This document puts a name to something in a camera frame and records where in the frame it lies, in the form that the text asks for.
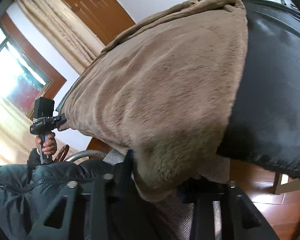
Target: blanket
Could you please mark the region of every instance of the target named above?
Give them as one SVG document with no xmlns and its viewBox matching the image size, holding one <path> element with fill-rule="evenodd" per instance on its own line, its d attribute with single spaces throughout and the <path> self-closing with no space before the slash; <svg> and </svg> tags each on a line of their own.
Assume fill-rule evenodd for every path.
<svg viewBox="0 0 300 240">
<path fill-rule="evenodd" d="M 59 113 L 117 149 L 133 149 L 134 179 L 149 201 L 216 154 L 248 41 L 241 0 L 189 0 L 119 34 L 82 73 Z"/>
</svg>

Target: wooden floor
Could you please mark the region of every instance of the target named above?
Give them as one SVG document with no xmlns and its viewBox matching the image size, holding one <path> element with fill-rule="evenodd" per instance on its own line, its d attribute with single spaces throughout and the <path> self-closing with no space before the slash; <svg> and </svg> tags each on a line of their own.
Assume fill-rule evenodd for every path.
<svg viewBox="0 0 300 240">
<path fill-rule="evenodd" d="M 231 161 L 230 180 L 250 197 L 281 240 L 300 234 L 300 191 L 273 195 L 274 172 L 240 161 Z"/>
</svg>

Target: curtain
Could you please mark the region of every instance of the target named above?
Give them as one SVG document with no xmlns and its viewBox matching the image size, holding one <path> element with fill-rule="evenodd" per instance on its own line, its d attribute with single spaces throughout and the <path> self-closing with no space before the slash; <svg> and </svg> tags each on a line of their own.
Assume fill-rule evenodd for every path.
<svg viewBox="0 0 300 240">
<path fill-rule="evenodd" d="M 61 0 L 17 0 L 17 4 L 77 73 L 81 74 L 104 48 Z"/>
<path fill-rule="evenodd" d="M 0 97 L 0 165 L 25 164 L 35 148 L 34 135 L 29 132 L 32 121 L 7 99 Z M 65 144 L 57 140 L 58 150 Z M 70 148 L 68 156 L 78 152 Z"/>
</svg>

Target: human hand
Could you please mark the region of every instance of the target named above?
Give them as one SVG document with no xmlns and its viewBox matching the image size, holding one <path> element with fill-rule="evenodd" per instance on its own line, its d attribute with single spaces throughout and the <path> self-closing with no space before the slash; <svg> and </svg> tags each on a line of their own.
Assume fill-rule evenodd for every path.
<svg viewBox="0 0 300 240">
<path fill-rule="evenodd" d="M 43 143 L 42 152 L 46 155 L 54 155 L 57 152 L 57 142 L 55 140 L 56 134 L 54 132 L 48 134 L 48 141 Z M 40 148 L 41 139 L 37 135 L 34 139 L 37 149 Z"/>
</svg>

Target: black leather surface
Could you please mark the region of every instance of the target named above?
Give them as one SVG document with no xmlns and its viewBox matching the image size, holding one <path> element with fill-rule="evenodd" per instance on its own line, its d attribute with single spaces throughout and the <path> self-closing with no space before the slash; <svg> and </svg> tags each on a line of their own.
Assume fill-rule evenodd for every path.
<svg viewBox="0 0 300 240">
<path fill-rule="evenodd" d="M 273 2 L 242 1 L 248 53 L 218 154 L 300 176 L 300 14 Z"/>
</svg>

